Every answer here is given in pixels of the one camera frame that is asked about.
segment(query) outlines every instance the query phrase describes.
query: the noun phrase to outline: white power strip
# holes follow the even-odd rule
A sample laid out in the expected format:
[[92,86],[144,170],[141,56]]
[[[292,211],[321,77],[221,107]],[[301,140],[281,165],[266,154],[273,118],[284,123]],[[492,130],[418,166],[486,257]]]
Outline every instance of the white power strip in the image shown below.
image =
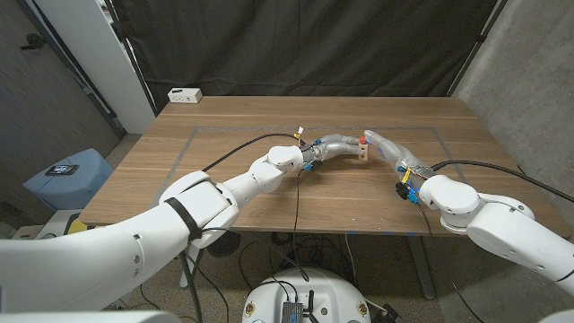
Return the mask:
[[174,103],[198,103],[203,97],[201,90],[196,88],[173,88],[168,96]]

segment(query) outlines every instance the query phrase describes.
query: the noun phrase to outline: wooden table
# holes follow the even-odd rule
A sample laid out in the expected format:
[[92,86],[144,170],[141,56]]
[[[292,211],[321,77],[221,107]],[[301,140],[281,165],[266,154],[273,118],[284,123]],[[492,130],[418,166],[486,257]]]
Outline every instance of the wooden table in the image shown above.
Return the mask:
[[[191,171],[259,135],[305,128],[308,143],[323,135],[360,136],[371,129],[432,165],[448,159],[491,162],[517,170],[473,112],[454,98],[204,97],[198,104],[170,103],[119,164],[80,215],[91,225],[117,223],[157,205],[163,190]],[[294,139],[269,137],[209,171],[218,182],[246,171],[274,145]],[[298,231],[428,235],[421,212],[395,192],[396,174],[377,159],[339,156],[318,171],[303,172]],[[571,228],[534,185],[485,168],[447,166],[439,173],[478,191],[525,202],[536,220],[562,237]],[[260,195],[235,222],[237,230],[291,231],[295,222],[297,172],[273,193]],[[452,236],[439,212],[426,210],[435,236]]]

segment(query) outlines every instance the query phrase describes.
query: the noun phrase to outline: black background curtain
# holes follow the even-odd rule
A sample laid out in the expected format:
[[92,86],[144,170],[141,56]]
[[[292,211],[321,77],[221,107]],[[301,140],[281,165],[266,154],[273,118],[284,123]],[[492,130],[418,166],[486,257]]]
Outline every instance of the black background curtain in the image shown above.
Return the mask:
[[444,96],[496,0],[115,1],[158,109],[204,95]]

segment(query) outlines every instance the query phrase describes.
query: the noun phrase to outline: white wall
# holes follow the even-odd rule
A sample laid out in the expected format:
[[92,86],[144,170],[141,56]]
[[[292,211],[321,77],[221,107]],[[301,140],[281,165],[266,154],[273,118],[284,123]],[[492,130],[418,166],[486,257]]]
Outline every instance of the white wall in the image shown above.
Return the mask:
[[36,0],[60,38],[130,134],[155,119],[134,68],[94,0]]

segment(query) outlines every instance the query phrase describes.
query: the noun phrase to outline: black phone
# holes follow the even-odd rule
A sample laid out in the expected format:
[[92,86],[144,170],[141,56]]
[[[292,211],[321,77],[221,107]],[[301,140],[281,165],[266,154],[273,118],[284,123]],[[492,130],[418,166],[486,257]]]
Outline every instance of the black phone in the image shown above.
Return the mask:
[[80,165],[55,165],[55,166],[50,167],[50,169],[46,172],[46,176],[72,175],[79,168],[80,168]]

